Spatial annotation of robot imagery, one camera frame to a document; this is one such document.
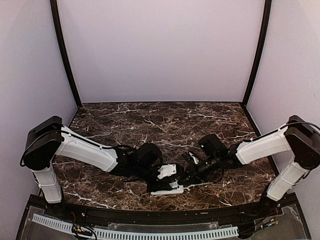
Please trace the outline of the white remote control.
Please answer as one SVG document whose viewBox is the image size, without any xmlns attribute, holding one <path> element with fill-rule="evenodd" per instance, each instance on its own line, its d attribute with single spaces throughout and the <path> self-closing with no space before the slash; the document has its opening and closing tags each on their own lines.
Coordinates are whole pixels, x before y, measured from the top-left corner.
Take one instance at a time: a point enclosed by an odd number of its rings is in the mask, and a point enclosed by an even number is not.
<svg viewBox="0 0 320 240">
<path fill-rule="evenodd" d="M 165 195 L 178 195 L 178 194 L 182 194 L 183 192 L 184 192 L 184 186 L 177 185 L 172 190 L 159 190 L 159 191 L 151 192 L 150 194 L 152 196 L 165 196 Z"/>
</svg>

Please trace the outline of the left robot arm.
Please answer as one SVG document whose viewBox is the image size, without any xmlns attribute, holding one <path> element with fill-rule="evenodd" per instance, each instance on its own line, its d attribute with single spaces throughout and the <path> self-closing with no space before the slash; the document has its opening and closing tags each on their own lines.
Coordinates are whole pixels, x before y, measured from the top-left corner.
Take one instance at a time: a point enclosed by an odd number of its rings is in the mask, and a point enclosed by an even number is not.
<svg viewBox="0 0 320 240">
<path fill-rule="evenodd" d="M 147 183 L 150 193 L 171 192 L 176 187 L 169 179 L 176 174 L 176 166 L 155 165 L 156 161 L 163 161 L 155 144 L 144 143 L 139 148 L 125 144 L 106 146 L 73 132 L 63 125 L 61 117 L 52 116 L 29 131 L 19 164 L 33 172 L 51 210 L 60 218 L 67 218 L 71 208 L 63 201 L 52 165 L 56 156 L 89 164 L 114 176 L 136 176 Z"/>
</svg>

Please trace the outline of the black front table rail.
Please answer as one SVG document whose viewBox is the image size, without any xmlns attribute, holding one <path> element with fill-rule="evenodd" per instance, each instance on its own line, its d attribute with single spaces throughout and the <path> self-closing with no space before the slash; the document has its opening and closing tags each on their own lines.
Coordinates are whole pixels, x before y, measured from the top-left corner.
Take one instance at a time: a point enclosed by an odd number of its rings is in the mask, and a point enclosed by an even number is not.
<svg viewBox="0 0 320 240">
<path fill-rule="evenodd" d="M 276 213 L 275 208 L 258 202 L 238 206 L 187 211 L 134 211 L 90 207 L 72 203 L 46 204 L 53 215 L 64 220 L 88 225 L 120 224 L 199 224 L 218 222 L 219 224 L 251 224 L 259 218 Z"/>
</svg>

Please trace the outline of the black right corner post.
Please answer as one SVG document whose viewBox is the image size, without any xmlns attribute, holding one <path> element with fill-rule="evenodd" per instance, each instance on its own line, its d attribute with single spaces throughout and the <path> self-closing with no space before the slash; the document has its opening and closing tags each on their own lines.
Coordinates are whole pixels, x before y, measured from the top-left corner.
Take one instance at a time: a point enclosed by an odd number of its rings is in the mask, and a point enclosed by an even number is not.
<svg viewBox="0 0 320 240">
<path fill-rule="evenodd" d="M 257 73 L 259 70 L 259 66 L 260 66 L 260 62 L 261 62 L 261 58 L 264 50 L 265 40 L 267 36 L 267 31 L 268 31 L 268 25 L 269 25 L 269 20 L 271 15 L 271 7 L 272 7 L 272 0 L 265 0 L 256 51 L 255 51 L 248 83 L 247 83 L 245 93 L 241 102 L 244 108 L 247 108 L 247 105 L 249 103 L 249 100 L 253 91 L 253 87 L 255 84 L 255 80 L 257 77 Z"/>
</svg>

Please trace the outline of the black corner post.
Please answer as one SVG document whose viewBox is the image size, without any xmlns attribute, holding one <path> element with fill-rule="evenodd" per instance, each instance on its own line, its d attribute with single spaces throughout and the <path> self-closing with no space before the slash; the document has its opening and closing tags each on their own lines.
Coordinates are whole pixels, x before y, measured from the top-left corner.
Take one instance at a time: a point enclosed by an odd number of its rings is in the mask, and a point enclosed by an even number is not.
<svg viewBox="0 0 320 240">
<path fill-rule="evenodd" d="M 265 0 L 256 51 L 255 51 L 248 83 L 247 83 L 245 93 L 241 102 L 244 108 L 247 108 L 247 105 L 249 103 L 249 100 L 253 91 L 253 87 L 255 84 L 255 80 L 257 77 L 257 73 L 259 70 L 259 66 L 260 66 L 260 62 L 261 62 L 261 58 L 264 50 L 265 40 L 267 36 L 267 31 L 268 31 L 268 25 L 269 25 L 269 20 L 271 15 L 271 7 L 272 7 L 272 0 Z"/>
<path fill-rule="evenodd" d="M 50 2 L 52 20 L 53 20 L 53 25 L 54 25 L 54 29 L 55 29 L 56 39 L 57 39 L 58 48 L 59 48 L 60 56 L 62 59 L 63 67 L 65 70 L 65 74 L 66 74 L 68 84 L 69 84 L 73 99 L 75 101 L 76 107 L 79 108 L 82 106 L 82 101 L 81 101 L 80 94 L 79 94 L 77 86 L 76 86 L 76 81 L 73 76 L 71 64 L 69 61 L 69 56 L 67 53 L 67 48 L 66 48 L 66 44 L 65 44 L 65 40 L 64 40 L 63 29 L 62 29 L 60 14 L 59 14 L 58 1 L 57 0 L 50 0 L 49 2 Z"/>
</svg>

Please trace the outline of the black left corner post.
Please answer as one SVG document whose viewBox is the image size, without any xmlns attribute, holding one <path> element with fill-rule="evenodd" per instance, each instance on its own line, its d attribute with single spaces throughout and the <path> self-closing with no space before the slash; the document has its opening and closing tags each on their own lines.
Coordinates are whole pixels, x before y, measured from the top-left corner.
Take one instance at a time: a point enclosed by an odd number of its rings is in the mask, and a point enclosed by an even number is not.
<svg viewBox="0 0 320 240">
<path fill-rule="evenodd" d="M 76 86 L 76 81 L 73 76 L 71 64 L 69 61 L 69 56 L 67 53 L 67 48 L 66 48 L 66 44 L 65 44 L 65 40 L 64 40 L 63 29 L 62 29 L 60 14 L 59 14 L 58 1 L 57 0 L 50 0 L 49 2 L 50 2 L 52 20 L 53 20 L 53 25 L 54 25 L 54 29 L 55 29 L 56 39 L 57 39 L 58 48 L 59 48 L 60 56 L 62 59 L 63 67 L 65 70 L 65 74 L 66 74 L 68 84 L 69 84 L 73 99 L 75 101 L 76 107 L 79 108 L 82 106 L 82 101 L 81 101 L 80 94 L 79 94 L 77 86 Z"/>
</svg>

